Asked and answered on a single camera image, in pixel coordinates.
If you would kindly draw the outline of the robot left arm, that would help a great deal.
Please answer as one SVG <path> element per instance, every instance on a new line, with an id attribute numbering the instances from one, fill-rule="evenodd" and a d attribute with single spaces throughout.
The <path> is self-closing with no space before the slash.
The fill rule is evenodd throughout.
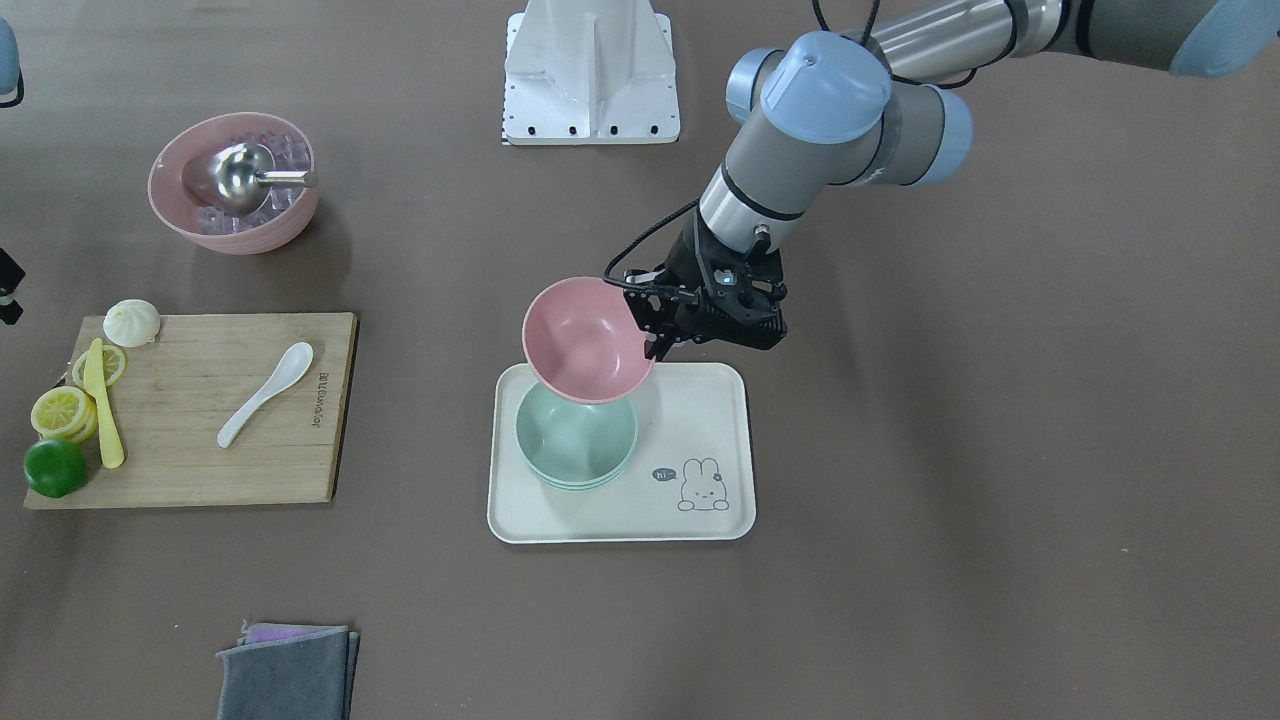
<path id="1" fill-rule="evenodd" d="M 1275 1 L 937 1 L 745 54 L 726 85 L 740 131 L 724 160 L 666 260 L 620 282 L 646 357 L 690 341 L 776 346 L 783 240 L 824 187 L 948 178 L 973 137 L 956 87 L 980 68 L 1065 53 L 1213 78 L 1276 36 Z"/>

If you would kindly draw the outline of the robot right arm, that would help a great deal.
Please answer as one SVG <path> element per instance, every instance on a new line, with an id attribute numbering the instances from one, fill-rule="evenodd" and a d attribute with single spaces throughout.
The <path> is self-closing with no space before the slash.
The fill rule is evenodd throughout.
<path id="1" fill-rule="evenodd" d="M 26 85 L 20 69 L 17 37 L 10 24 L 1 19 L 1 109 L 15 108 L 26 97 Z M 1 320 L 14 325 L 23 314 L 15 293 L 26 278 L 23 268 L 13 256 L 1 250 Z"/>

